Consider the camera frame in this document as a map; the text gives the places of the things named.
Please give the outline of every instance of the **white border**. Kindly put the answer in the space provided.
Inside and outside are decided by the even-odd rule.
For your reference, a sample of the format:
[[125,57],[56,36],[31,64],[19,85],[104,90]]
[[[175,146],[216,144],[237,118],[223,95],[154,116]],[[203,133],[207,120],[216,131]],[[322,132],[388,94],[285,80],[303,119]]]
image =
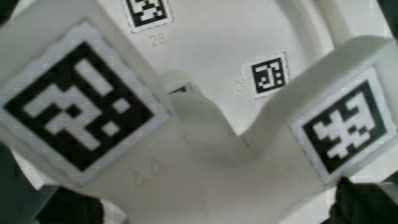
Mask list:
[[[257,91],[257,84],[255,84],[255,76],[253,76],[253,66],[258,65],[260,63],[274,60],[282,58],[283,59],[283,69],[285,69],[285,86],[264,93],[258,94],[258,91]],[[257,61],[253,61],[251,63],[244,64],[243,65],[243,73],[244,73],[244,78],[248,79],[250,81],[250,86],[251,86],[251,91],[253,91],[253,97],[255,99],[262,98],[262,97],[267,97],[271,96],[273,94],[276,94],[280,92],[280,90],[287,87],[287,85],[290,84],[290,70],[289,70],[289,60],[287,60],[287,53],[280,53],[276,54],[273,57],[260,57],[257,59]]]
[[[360,154],[354,156],[351,161],[346,163],[346,165],[340,167],[340,169],[330,173],[328,168],[322,163],[322,159],[319,157],[317,150],[314,148],[312,141],[308,139],[306,132],[303,130],[303,125],[308,123],[308,121],[319,116],[319,114],[326,111],[330,106],[340,101],[340,99],[346,97],[349,92],[356,89],[360,84],[369,80],[370,83],[370,88],[374,92],[374,97],[378,101],[378,106],[381,110],[381,116],[383,116],[383,121],[388,129],[386,135],[379,138],[379,140],[374,142],[374,144],[369,146],[369,148],[360,152]],[[322,180],[326,184],[333,183],[346,172],[351,170],[353,166],[362,162],[362,160],[367,158],[370,153],[379,149],[379,146],[394,139],[397,135],[397,126],[395,122],[392,119],[392,113],[388,109],[388,104],[386,104],[386,98],[385,98],[385,93],[383,93],[383,86],[379,83],[378,79],[378,72],[376,69],[370,68],[360,77],[349,82],[349,84],[340,88],[340,91],[328,97],[328,99],[322,101],[315,109],[306,113],[306,115],[301,117],[299,121],[292,124],[292,130],[294,134],[298,136],[305,151],[308,153],[310,160],[314,162],[315,168],[319,170],[319,174],[322,177]]]
[[[75,47],[83,44],[83,42],[88,42],[88,44],[93,47],[95,52],[102,56],[109,67],[116,71],[116,74],[125,81],[125,84],[132,90],[132,92],[138,94],[138,97],[147,104],[152,112],[154,112],[154,118],[145,124],[145,126],[138,129],[134,134],[125,138],[125,140],[120,142],[116,147],[113,148],[113,151],[104,155],[102,159],[97,161],[97,163],[91,165],[88,170],[83,172],[61,154],[56,152],[56,150],[51,148],[47,142],[42,140],[42,138],[36,136],[29,128],[22,125],[17,118],[10,115],[8,111],[4,110],[4,105],[13,99],[13,97],[19,95],[22,90],[28,88],[31,83],[36,81],[36,79],[45,74],[47,70],[54,66],[54,64],[59,62],[59,60],[65,58],[70,51],[75,49]],[[36,152],[49,158],[51,163],[54,166],[67,172],[70,175],[72,180],[83,185],[88,183],[88,181],[95,178],[95,176],[100,174],[102,170],[111,165],[115,159],[122,156],[122,154],[132,149],[134,145],[138,144],[139,140],[150,135],[152,131],[157,129],[157,127],[163,125],[163,123],[170,119],[170,113],[168,110],[159,102],[159,100],[154,97],[152,91],[148,87],[143,85],[138,74],[129,68],[129,66],[123,63],[123,60],[120,58],[120,55],[107,45],[102,35],[95,29],[95,27],[86,22],[83,25],[79,25],[63,40],[52,45],[49,48],[44,56],[38,58],[38,60],[33,61],[31,65],[28,66],[22,73],[17,75],[17,78],[6,83],[3,89],[0,89],[0,122],[10,127],[12,131],[15,132],[17,136],[29,142]]]
[[164,6],[166,6],[166,14],[168,14],[168,18],[159,20],[157,22],[147,24],[145,26],[136,26],[136,23],[134,23],[134,18],[132,18],[132,13],[131,13],[131,8],[129,8],[129,3],[127,1],[131,0],[122,0],[122,4],[123,4],[123,11],[125,11],[125,16],[127,16],[127,19],[129,19],[129,26],[131,26],[131,29],[132,29],[132,32],[138,33],[163,25],[166,25],[168,23],[173,22],[173,14],[171,14],[171,5],[170,5],[170,1],[168,0],[159,0],[164,2]]

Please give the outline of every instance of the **black object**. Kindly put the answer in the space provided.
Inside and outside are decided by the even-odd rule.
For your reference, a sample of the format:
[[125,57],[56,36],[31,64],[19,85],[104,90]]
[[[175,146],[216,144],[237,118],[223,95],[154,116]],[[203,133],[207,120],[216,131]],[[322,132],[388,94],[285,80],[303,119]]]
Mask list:
[[3,0],[0,3],[0,26],[10,21],[20,0]]
[[331,218],[322,224],[397,224],[398,205],[378,184],[340,180]]
[[38,220],[42,224],[104,224],[100,200],[59,188]]
[[24,175],[12,150],[0,144],[0,223],[31,223],[58,191],[45,186],[38,191]]
[[385,17],[390,23],[392,32],[395,38],[398,38],[398,1],[397,0],[379,0]]

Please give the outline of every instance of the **curved white surface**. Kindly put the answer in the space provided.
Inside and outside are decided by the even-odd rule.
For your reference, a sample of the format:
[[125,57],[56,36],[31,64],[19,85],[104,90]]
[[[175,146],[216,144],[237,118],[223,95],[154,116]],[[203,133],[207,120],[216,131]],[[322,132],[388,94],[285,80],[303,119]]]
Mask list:
[[[312,1],[171,0],[175,22],[131,32],[122,0],[100,0],[109,15],[161,76],[187,73],[243,133],[271,97],[255,100],[251,86],[237,90],[243,65],[287,52],[292,78],[330,53],[333,42]],[[154,37],[166,44],[152,46]]]

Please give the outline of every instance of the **black and white marker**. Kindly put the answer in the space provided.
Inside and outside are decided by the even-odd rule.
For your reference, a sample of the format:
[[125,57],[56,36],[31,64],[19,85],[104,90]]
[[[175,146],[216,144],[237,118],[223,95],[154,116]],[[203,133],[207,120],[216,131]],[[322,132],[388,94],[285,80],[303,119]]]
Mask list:
[[292,129],[322,179],[331,183],[397,135],[374,69],[342,86]]
[[84,184],[170,118],[84,23],[0,90],[0,122]]

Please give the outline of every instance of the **black square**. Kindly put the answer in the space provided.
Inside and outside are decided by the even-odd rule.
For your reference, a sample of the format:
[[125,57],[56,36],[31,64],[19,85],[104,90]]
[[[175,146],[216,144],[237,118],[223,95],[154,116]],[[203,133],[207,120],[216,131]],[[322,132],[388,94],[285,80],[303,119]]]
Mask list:
[[328,172],[333,173],[388,133],[369,80],[303,128]]
[[164,0],[155,0],[155,2],[157,5],[150,0],[127,0],[136,27],[141,27],[168,18]]
[[[88,74],[99,74],[97,80],[86,78],[79,65],[91,69]],[[129,103],[123,113],[115,109],[120,99]],[[72,49],[4,109],[81,171],[155,116],[88,42]]]
[[253,65],[257,93],[262,94],[287,85],[283,58]]
[[75,117],[81,115],[83,110],[81,110],[81,108],[79,108],[75,105],[72,105],[70,108],[67,109],[67,113],[68,113],[68,114],[72,115],[72,117],[75,118]]

